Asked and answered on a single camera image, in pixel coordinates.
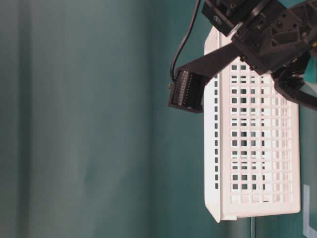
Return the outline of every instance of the white plastic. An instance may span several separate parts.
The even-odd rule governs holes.
[[[230,43],[213,29],[205,54]],[[299,109],[236,59],[205,89],[205,203],[217,222],[300,211]]]

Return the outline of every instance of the teal curtain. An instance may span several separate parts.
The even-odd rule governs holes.
[[[216,224],[205,208],[203,116],[166,106],[194,4],[0,2],[0,237],[250,236],[250,219]],[[200,14],[179,64],[210,28]],[[310,146],[314,119],[302,110]],[[259,219],[257,234],[275,219],[300,215]]]

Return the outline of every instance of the rectangular hole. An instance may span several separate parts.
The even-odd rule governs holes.
[[[251,119],[251,126],[259,127],[259,119]]]
[[[240,83],[247,83],[247,77],[246,76],[240,76]]]
[[[232,147],[237,147],[238,146],[238,141],[237,140],[232,140],[231,141],[231,146]]]
[[[270,160],[271,159],[271,151],[262,151],[262,159]]]
[[[237,181],[238,180],[238,175],[232,175],[232,181]]]
[[[238,115],[238,109],[237,108],[231,108],[230,109],[230,114],[232,116],[237,116]]]
[[[259,84],[259,77],[258,76],[251,76],[250,83]]]
[[[231,104],[237,104],[238,98],[231,98]]]
[[[251,108],[251,115],[252,116],[258,116],[259,115],[259,109],[258,108]]]
[[[271,101],[272,101],[271,104],[272,104],[273,106],[278,106],[278,105],[279,105],[279,98],[272,98]]]
[[[272,162],[262,162],[263,170],[272,170]]]
[[[252,181],[259,181],[259,174],[253,174]]]
[[[247,103],[247,98],[240,98],[240,103],[241,104],[246,104]]]
[[[262,130],[262,137],[264,138],[270,138],[271,137],[271,131],[270,130]]]
[[[279,140],[273,140],[272,141],[272,148],[280,148],[280,143],[279,143]]]
[[[259,99],[252,97],[252,98],[251,98],[251,104],[258,105],[258,104],[259,104]]]
[[[238,170],[238,166],[239,166],[238,162],[231,162],[231,169],[232,170]]]
[[[246,116],[248,113],[248,110],[246,108],[240,108],[240,115],[241,116]]]
[[[272,173],[263,173],[263,181],[272,181],[273,174]]]
[[[251,87],[251,88],[250,88],[250,94],[252,94],[252,95],[258,95],[258,88],[253,88],[253,87]]]
[[[237,130],[231,130],[231,136],[232,137],[237,137],[238,136],[238,131]]]
[[[247,136],[248,136],[248,133],[246,131],[241,132],[241,137],[247,137]]]
[[[278,117],[280,115],[279,111],[280,111],[279,108],[273,108],[272,109],[272,116]]]
[[[270,76],[262,76],[261,83],[262,84],[271,84],[271,77]]]
[[[241,169],[242,170],[247,170],[248,169],[248,163],[247,162],[242,162],[241,163]]]
[[[238,70],[238,66],[237,66],[236,64],[232,64],[232,65],[231,65],[231,70],[232,70],[232,71]]]
[[[271,126],[270,119],[261,119],[261,126],[270,127]]]
[[[238,83],[238,76],[231,75],[230,76],[230,83]]]
[[[230,121],[231,121],[231,126],[238,126],[238,119],[231,118]]]
[[[270,98],[261,98],[261,104],[265,106],[270,105]]]
[[[240,126],[248,126],[248,121],[247,121],[247,119],[241,119],[241,120],[240,120]]]
[[[280,137],[280,132],[279,132],[279,130],[276,130],[276,129],[272,130],[272,136],[273,136],[273,137]]]
[[[239,185],[234,183],[232,184],[232,191],[237,191],[239,189]]]
[[[248,146],[248,142],[246,140],[241,140],[241,146],[245,147]]]
[[[271,183],[266,183],[263,184],[263,191],[265,192],[272,192],[273,191],[273,186]]]
[[[271,148],[271,141],[270,140],[263,140],[262,147],[264,148]]]
[[[270,87],[262,87],[261,94],[262,95],[270,95],[271,88]]]
[[[271,110],[270,108],[262,108],[261,109],[261,115],[269,117],[271,115]]]
[[[238,88],[237,87],[231,87],[230,91],[231,91],[231,94],[237,94],[238,93]]]

